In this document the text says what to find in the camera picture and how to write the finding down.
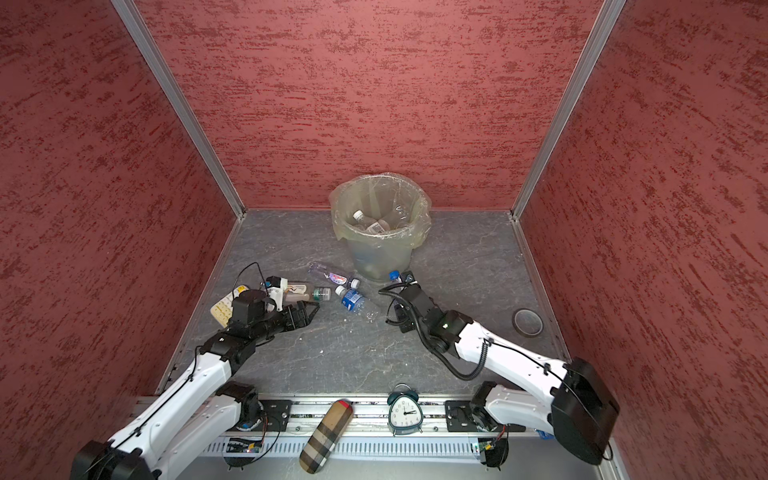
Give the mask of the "blue label bottle white cap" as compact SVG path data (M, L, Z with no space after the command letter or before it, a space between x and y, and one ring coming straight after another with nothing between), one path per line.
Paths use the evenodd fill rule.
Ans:
M356 289L337 286L336 295L346 310L354 315L374 321L381 316L380 307Z

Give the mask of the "purple label clear bottle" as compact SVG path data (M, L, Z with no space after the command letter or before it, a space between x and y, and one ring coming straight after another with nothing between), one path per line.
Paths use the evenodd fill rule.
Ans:
M352 273L334 265L322 262L311 262L309 264L308 272L315 277L327 280L334 285L342 286L347 289L357 289L360 286L360 280Z

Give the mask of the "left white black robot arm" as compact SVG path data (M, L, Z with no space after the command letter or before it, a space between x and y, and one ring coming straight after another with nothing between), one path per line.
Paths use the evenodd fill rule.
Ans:
M278 306L263 290L237 294L226 327L133 421L106 442L88 442L74 457L71 478L175 479L232 428L266 434L271 420L256 388L232 377L277 334L310 325L319 308L305 301Z

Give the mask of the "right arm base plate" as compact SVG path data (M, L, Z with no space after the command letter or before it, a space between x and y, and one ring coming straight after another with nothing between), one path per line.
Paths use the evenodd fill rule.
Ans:
M447 430L451 433L488 432L473 416L469 401L447 400L444 403Z

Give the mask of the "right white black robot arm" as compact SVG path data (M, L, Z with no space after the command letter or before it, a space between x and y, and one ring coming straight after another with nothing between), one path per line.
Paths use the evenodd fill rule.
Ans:
M508 341L470 316L443 310L418 283L396 283L378 293L392 299L403 322L456 378L489 370L527 393L526 401L501 385L479 390L482 419L551 434L579 460L599 465L614 458L610 440L620 406L593 365L579 357L548 358Z

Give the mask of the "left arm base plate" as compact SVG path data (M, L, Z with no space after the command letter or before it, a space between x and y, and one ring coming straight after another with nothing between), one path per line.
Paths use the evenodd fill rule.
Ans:
M255 413L242 424L245 432L285 432L294 402L285 399L261 399L254 404Z

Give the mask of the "green label small bottle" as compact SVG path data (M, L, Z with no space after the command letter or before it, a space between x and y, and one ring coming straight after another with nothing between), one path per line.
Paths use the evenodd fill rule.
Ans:
M313 302L329 301L332 297L333 289L330 287L316 287L311 294Z

